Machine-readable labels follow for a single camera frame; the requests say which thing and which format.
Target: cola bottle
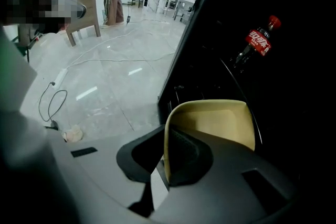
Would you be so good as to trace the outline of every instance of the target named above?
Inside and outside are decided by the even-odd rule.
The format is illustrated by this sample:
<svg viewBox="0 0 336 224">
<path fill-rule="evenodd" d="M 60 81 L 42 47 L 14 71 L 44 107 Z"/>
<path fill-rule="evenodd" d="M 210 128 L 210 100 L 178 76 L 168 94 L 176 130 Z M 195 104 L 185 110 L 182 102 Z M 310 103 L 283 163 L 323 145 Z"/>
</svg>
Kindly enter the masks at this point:
<svg viewBox="0 0 336 224">
<path fill-rule="evenodd" d="M 246 36 L 247 46 L 232 61 L 233 67 L 238 73 L 243 73 L 244 69 L 253 65 L 253 62 L 262 60 L 271 49 L 269 42 L 271 32 L 281 26 L 281 21 L 274 15 L 269 17 L 267 27 L 259 27 L 257 30 L 252 29 Z"/>
</svg>

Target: white tile floor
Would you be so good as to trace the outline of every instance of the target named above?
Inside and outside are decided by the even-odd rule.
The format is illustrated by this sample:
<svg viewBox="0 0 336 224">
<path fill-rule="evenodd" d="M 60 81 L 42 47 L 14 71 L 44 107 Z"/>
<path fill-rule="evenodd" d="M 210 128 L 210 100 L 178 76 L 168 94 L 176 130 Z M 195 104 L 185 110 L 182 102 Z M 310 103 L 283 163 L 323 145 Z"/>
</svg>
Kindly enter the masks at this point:
<svg viewBox="0 0 336 224">
<path fill-rule="evenodd" d="M 128 8 L 124 6 L 125 18 L 127 13 Z M 79 35 L 74 34 L 74 47 L 66 34 L 43 36 L 30 51 L 30 64 L 38 75 L 21 112 L 43 123 L 38 113 L 38 100 L 48 83 L 81 54 L 100 44 L 77 62 L 89 59 L 115 61 L 87 61 L 68 68 L 59 88 L 68 91 L 66 102 L 53 117 L 60 129 L 64 131 L 78 124 L 84 132 L 83 139 L 88 141 L 158 126 L 158 94 L 185 25 L 179 22 L 179 17 L 174 21 L 172 13 L 164 17 L 147 13 L 137 6 L 130 7 L 130 13 L 131 21 L 156 19 L 166 22 L 144 20 L 110 27 L 101 30 L 101 37 L 96 37 L 94 27 L 89 27 L 81 30 Z M 122 35 L 127 36 L 111 40 Z M 50 87 L 41 102 L 45 118 L 54 93 Z M 51 114 L 64 96 L 61 92 L 54 98 Z"/>
</svg>

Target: red bottle label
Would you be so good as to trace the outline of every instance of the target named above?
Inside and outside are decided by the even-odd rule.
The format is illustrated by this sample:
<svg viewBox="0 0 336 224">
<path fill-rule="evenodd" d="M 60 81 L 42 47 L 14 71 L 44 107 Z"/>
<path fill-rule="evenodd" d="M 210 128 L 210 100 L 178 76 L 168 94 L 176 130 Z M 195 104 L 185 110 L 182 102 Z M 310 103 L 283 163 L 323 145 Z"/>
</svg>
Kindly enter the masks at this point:
<svg viewBox="0 0 336 224">
<path fill-rule="evenodd" d="M 251 30 L 245 40 L 250 43 L 262 56 L 265 56 L 271 49 L 271 43 L 257 30 Z"/>
</svg>

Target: black refrigerator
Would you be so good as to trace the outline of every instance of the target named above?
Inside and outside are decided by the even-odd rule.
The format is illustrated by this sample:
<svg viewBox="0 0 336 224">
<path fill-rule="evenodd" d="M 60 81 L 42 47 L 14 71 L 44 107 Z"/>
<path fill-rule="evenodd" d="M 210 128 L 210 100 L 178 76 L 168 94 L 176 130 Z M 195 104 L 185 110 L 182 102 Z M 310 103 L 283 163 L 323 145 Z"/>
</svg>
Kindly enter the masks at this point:
<svg viewBox="0 0 336 224">
<path fill-rule="evenodd" d="M 305 0 L 197 0 L 158 100 L 161 124 L 179 104 L 233 99 L 248 104 L 255 128 L 255 152 L 300 183 L 302 141 L 310 112 L 311 60 Z M 281 20 L 265 57 L 240 72 L 233 59 L 246 47 L 251 29 L 270 16 Z"/>
</svg>

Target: brown pants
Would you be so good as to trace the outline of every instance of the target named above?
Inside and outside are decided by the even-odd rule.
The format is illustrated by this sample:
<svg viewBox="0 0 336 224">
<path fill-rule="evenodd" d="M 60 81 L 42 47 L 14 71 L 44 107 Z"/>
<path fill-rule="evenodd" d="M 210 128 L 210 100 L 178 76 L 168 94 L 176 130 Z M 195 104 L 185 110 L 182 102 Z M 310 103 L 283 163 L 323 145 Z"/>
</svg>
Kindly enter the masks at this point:
<svg viewBox="0 0 336 224">
<path fill-rule="evenodd" d="M 107 16 L 106 25 L 114 25 L 124 21 L 121 0 L 104 0 L 104 6 Z"/>
</svg>

